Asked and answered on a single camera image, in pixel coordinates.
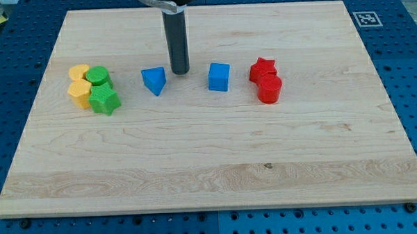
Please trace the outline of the black mount with metal clamp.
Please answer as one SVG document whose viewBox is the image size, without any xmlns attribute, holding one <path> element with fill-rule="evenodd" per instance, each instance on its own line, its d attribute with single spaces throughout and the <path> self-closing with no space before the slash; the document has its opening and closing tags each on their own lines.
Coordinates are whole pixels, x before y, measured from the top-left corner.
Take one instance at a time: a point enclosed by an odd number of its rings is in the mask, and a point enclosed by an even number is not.
<svg viewBox="0 0 417 234">
<path fill-rule="evenodd" d="M 186 6 L 194 0 L 136 0 L 141 4 L 152 8 L 158 8 L 165 14 L 181 13 L 186 9 Z"/>
</svg>

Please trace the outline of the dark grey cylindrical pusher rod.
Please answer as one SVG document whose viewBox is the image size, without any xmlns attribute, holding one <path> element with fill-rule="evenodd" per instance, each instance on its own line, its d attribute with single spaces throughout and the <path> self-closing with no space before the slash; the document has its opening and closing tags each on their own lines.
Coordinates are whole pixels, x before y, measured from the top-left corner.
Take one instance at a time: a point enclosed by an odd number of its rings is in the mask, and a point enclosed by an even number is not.
<svg viewBox="0 0 417 234">
<path fill-rule="evenodd" d="M 162 11 L 162 18 L 170 67 L 175 74 L 184 75 L 190 70 L 185 13 L 172 14 Z"/>
</svg>

